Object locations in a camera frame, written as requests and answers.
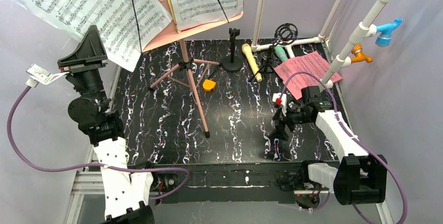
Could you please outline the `aluminium rail frame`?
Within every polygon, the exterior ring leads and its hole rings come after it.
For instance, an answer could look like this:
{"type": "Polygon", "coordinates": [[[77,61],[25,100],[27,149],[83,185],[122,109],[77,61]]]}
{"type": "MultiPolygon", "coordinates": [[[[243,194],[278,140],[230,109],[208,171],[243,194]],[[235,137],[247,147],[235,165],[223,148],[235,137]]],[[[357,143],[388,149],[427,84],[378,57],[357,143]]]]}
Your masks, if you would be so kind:
{"type": "Polygon", "coordinates": [[[269,140],[275,113],[272,93],[282,88],[273,77],[249,82],[248,72],[219,72],[216,89],[200,92],[210,130],[205,137],[193,93],[183,83],[162,81],[150,91],[158,68],[122,71],[113,107],[123,119],[126,157],[130,165],[147,162],[156,167],[189,171],[186,185],[165,203],[189,201],[281,201],[290,194],[282,178],[297,173],[303,161],[325,161],[337,167],[338,151],[312,123],[296,125],[289,140],[269,140]]]}

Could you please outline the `green microphone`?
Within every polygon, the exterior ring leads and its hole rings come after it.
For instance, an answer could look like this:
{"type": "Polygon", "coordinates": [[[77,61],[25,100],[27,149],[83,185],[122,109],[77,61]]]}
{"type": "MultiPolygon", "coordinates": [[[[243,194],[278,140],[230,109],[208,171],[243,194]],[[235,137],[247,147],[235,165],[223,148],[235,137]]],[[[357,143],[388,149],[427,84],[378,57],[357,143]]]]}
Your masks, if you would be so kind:
{"type": "Polygon", "coordinates": [[[275,55],[278,57],[278,59],[281,62],[288,60],[287,54],[282,46],[276,45],[274,47],[274,52],[275,52],[275,55]]]}

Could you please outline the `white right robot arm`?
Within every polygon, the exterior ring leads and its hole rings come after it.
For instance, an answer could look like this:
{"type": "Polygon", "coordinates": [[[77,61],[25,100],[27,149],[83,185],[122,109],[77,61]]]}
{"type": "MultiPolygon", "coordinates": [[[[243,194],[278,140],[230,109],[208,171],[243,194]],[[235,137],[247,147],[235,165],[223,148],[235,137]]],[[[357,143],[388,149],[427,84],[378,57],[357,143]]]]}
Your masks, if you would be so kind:
{"type": "Polygon", "coordinates": [[[317,86],[301,90],[301,101],[288,101],[284,93],[274,93],[277,109],[269,139],[288,141],[296,125],[314,123],[328,139],[340,159],[337,168],[324,161],[304,161],[298,172],[280,183],[282,189],[296,190],[311,185],[315,192],[327,188],[341,205],[382,203],[386,197],[387,168],[384,156],[376,158],[355,141],[355,135],[334,110],[333,99],[321,97],[317,86]]]}

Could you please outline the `orange tape measure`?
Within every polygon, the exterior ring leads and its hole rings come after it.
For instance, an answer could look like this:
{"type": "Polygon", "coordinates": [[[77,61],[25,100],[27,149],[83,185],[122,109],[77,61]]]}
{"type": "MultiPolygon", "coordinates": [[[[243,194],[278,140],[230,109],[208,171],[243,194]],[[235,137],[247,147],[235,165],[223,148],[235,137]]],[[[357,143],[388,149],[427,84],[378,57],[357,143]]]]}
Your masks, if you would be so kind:
{"type": "Polygon", "coordinates": [[[216,86],[217,86],[217,82],[210,80],[210,79],[206,79],[202,83],[202,88],[206,92],[213,91],[216,88],[216,86]]]}

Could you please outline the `orange pipe fitting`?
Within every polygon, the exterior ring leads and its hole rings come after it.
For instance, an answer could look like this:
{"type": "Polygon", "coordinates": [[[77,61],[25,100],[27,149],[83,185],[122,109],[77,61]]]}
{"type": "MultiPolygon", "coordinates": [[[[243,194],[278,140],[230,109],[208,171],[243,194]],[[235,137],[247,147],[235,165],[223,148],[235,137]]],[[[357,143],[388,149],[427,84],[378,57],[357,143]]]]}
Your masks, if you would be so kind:
{"type": "Polygon", "coordinates": [[[358,62],[366,62],[366,63],[371,63],[373,61],[373,59],[365,54],[363,52],[363,47],[361,46],[361,44],[356,44],[352,50],[351,53],[353,54],[353,58],[351,58],[351,63],[358,63],[358,62]]]}

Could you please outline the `cream yellow microphone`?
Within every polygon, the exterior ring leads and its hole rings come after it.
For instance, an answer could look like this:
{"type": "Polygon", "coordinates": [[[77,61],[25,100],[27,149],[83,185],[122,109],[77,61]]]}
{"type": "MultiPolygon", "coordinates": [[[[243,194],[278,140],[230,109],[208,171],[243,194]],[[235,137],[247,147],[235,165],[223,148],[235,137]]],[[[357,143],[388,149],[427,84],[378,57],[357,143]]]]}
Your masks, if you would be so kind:
{"type": "Polygon", "coordinates": [[[258,65],[255,61],[255,58],[252,54],[252,48],[249,44],[245,43],[241,46],[242,53],[245,55],[247,62],[252,71],[252,79],[255,79],[257,82],[261,82],[263,80],[261,74],[259,73],[258,65]]]}

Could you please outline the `small black tripod stand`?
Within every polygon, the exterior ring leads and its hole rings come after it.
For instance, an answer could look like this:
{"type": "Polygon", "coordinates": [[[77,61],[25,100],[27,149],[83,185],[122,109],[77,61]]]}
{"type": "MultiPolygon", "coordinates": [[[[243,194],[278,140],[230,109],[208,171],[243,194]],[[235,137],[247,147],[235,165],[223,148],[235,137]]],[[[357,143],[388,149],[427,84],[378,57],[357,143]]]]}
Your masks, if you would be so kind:
{"type": "Polygon", "coordinates": [[[298,28],[293,23],[284,23],[278,26],[274,32],[274,40],[271,43],[271,46],[267,50],[266,58],[261,60],[260,67],[258,71],[253,71],[251,76],[248,79],[248,82],[252,82],[253,80],[258,80],[258,73],[264,77],[265,75],[276,74],[274,70],[273,63],[277,58],[275,53],[275,48],[278,45],[287,46],[291,45],[298,37],[298,28]]]}

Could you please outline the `white PVC pipe frame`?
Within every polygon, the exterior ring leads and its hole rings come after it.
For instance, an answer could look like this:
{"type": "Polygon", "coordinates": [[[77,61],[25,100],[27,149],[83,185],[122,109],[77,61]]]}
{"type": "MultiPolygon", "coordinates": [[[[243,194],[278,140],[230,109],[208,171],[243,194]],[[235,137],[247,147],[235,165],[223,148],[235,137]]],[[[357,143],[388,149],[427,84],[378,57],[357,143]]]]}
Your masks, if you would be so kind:
{"type": "MultiPolygon", "coordinates": [[[[318,52],[333,61],[346,46],[349,37],[364,20],[377,0],[342,0],[330,20],[322,42],[294,45],[294,56],[318,52]]],[[[335,0],[244,0],[244,14],[239,21],[246,28],[246,38],[256,40],[259,50],[254,56],[266,56],[266,45],[273,39],[275,29],[283,23],[298,27],[300,40],[318,36],[328,20],[335,0]]],[[[391,0],[375,14],[372,24],[384,25],[402,18],[392,33],[389,46],[375,44],[377,36],[363,38],[361,45],[373,59],[371,63],[357,63],[341,68],[337,87],[347,101],[360,103],[365,99],[384,100],[399,96],[403,103],[416,100],[426,88],[433,89],[440,75],[435,73],[432,54],[437,29],[428,26],[432,14],[441,15],[433,8],[440,0],[391,0]]]]}

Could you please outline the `right robot arm base mount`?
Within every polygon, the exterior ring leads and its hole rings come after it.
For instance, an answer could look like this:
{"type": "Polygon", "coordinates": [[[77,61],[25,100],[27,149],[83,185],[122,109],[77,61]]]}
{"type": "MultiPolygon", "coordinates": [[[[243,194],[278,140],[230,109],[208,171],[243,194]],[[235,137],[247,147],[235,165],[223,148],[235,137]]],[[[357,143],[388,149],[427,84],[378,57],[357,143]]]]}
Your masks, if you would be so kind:
{"type": "Polygon", "coordinates": [[[276,180],[276,185],[283,192],[295,194],[295,209],[309,213],[323,208],[331,197],[328,187],[310,180],[301,172],[284,173],[276,180]]]}

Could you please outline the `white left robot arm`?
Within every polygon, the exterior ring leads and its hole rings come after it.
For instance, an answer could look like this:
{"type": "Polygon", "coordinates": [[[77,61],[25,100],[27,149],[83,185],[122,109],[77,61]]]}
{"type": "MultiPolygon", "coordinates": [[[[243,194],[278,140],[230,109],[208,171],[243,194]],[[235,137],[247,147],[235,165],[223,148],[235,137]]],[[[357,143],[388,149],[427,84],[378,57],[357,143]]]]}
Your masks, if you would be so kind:
{"type": "Polygon", "coordinates": [[[68,105],[68,115],[89,137],[100,163],[106,223],[154,223],[149,206],[153,175],[127,171],[125,135],[118,111],[110,110],[99,69],[107,53],[97,26],[90,26],[74,52],[60,60],[60,70],[80,96],[68,105]]]}

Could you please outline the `black microphone stand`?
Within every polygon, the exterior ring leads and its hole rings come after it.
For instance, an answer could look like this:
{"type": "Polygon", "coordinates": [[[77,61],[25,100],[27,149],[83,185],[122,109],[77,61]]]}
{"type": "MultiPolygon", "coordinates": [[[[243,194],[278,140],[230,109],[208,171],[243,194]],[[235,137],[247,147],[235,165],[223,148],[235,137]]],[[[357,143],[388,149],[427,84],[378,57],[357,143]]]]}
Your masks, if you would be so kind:
{"type": "Polygon", "coordinates": [[[236,37],[240,35],[240,30],[229,28],[230,55],[221,60],[224,71],[234,73],[242,68],[242,61],[236,58],[236,37]]]}

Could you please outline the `blue pipe fitting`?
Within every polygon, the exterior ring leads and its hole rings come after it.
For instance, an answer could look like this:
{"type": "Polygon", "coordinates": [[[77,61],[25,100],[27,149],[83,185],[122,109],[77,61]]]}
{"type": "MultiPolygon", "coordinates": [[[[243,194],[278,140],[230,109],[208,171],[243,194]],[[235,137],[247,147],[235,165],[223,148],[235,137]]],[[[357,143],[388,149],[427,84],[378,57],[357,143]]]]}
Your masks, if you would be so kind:
{"type": "Polygon", "coordinates": [[[398,28],[402,22],[402,18],[396,18],[392,23],[376,26],[378,36],[375,44],[380,47],[389,46],[392,40],[393,31],[398,28]]]}

